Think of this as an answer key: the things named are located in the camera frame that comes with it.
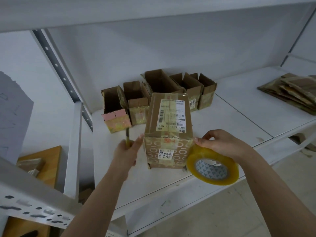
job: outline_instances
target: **barcode sticker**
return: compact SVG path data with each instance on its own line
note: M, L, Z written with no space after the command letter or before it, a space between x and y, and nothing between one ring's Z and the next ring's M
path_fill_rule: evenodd
M160 101L156 131L186 133L184 100Z
M190 110L195 108L195 99L190 100Z
M158 159L172 159L174 150L159 149Z

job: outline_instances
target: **right hand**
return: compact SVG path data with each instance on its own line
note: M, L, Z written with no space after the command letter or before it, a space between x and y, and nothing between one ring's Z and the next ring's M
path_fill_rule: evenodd
M201 147L230 157L239 164L259 155L250 145L224 130L208 131L202 138L194 137L194 142Z

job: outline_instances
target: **left hand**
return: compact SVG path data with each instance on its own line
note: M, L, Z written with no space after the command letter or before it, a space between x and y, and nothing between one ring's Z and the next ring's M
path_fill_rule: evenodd
M142 146L144 135L141 134L136 141L130 141L131 147L126 146L126 140L122 140L114 151L114 157L109 167L118 178L127 179L128 172L136 164L137 152Z

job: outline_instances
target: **barcode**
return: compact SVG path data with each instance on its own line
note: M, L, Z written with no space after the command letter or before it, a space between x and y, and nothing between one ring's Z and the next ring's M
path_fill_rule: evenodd
M176 123L176 122L167 122L166 125L177 125L177 126L183 126L181 123Z
M160 110L159 123L162 123L163 121L163 113L164 113L164 110Z

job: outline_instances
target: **brown object under shelf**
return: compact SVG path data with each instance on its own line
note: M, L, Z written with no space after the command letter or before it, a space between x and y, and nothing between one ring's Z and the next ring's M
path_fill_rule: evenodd
M57 181L61 150L62 147L57 146L31 155L22 156L18 160L42 158L45 161L45 165L38 174L37 179L54 188ZM33 230L39 232L38 237L48 237L50 229L49 225L9 216L2 237L20 237Z

